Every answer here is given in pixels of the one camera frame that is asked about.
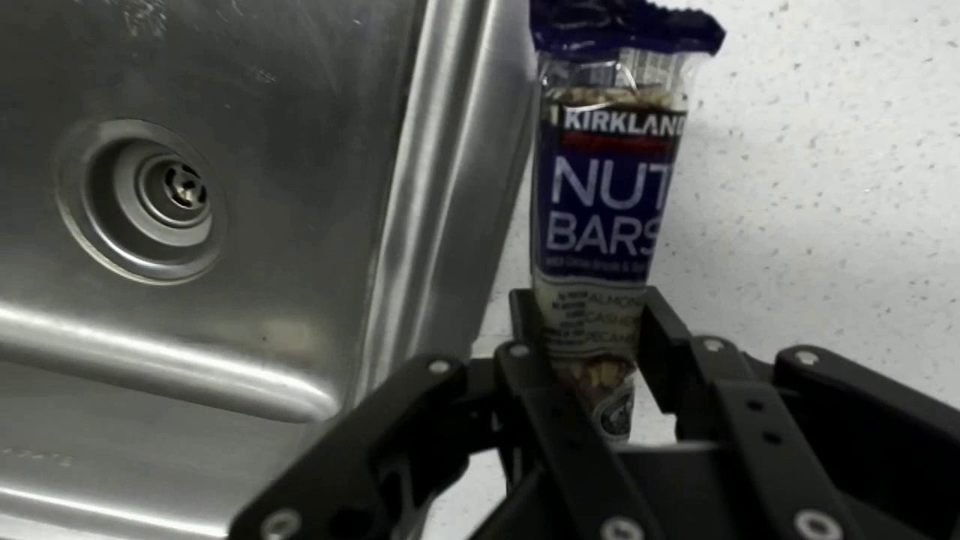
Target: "snack bar wrapper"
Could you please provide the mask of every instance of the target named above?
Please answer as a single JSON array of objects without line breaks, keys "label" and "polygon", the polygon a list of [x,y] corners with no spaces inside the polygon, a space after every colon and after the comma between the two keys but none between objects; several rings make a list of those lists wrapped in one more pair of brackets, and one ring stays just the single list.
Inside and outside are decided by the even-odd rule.
[{"label": "snack bar wrapper", "polygon": [[535,297],[558,374],[621,439],[688,78],[720,51],[724,26],[642,0],[531,0],[531,33],[540,58]]}]

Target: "stainless steel sink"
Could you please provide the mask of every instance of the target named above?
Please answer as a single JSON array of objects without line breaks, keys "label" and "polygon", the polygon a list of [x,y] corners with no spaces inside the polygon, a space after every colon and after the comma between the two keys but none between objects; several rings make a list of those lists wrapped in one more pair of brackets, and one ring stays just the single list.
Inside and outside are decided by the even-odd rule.
[{"label": "stainless steel sink", "polygon": [[0,7],[0,538],[221,538],[466,355],[528,141],[507,0]]}]

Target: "sink basin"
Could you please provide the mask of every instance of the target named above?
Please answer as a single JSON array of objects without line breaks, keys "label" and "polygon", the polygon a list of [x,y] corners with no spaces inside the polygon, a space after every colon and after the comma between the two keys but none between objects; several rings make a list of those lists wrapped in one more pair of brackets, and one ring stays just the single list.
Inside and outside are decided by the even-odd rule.
[{"label": "sink basin", "polygon": [[0,7],[0,530],[221,538],[468,355],[528,155],[507,0]]}]

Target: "drain strainer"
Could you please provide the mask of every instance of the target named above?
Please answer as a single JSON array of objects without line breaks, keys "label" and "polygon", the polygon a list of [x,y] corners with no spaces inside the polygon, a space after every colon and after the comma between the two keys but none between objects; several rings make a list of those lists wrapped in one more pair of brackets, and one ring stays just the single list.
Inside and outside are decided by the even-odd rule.
[{"label": "drain strainer", "polygon": [[134,282],[190,282],[214,266],[224,239],[224,200],[200,160],[139,121],[69,135],[56,204],[73,237]]}]

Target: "metal surface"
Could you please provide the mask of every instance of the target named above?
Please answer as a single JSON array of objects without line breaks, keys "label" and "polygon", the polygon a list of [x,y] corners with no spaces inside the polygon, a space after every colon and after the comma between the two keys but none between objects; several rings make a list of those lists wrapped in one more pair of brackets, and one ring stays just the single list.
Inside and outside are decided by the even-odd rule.
[{"label": "metal surface", "polygon": [[221,538],[402,357],[468,350],[524,162],[516,12],[0,7],[3,538]]}]

